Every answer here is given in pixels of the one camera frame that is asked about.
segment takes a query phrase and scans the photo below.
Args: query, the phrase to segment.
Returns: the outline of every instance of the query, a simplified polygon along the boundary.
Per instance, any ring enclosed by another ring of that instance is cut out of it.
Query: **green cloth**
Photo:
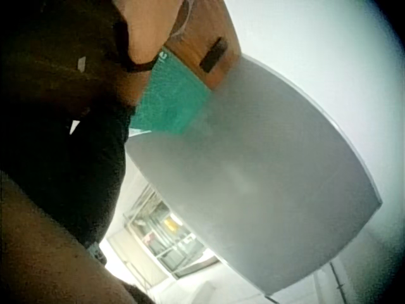
[[[208,100],[210,92],[174,54],[164,49],[130,128],[181,133]]]

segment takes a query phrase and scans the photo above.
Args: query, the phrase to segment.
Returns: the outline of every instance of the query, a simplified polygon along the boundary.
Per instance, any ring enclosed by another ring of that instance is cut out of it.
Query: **person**
[[[1,282],[16,301],[152,303],[86,249],[100,243],[111,222],[130,117],[182,1],[115,2],[127,35],[121,62],[130,67],[116,71],[115,91],[72,134],[70,116],[57,106],[1,105]]]

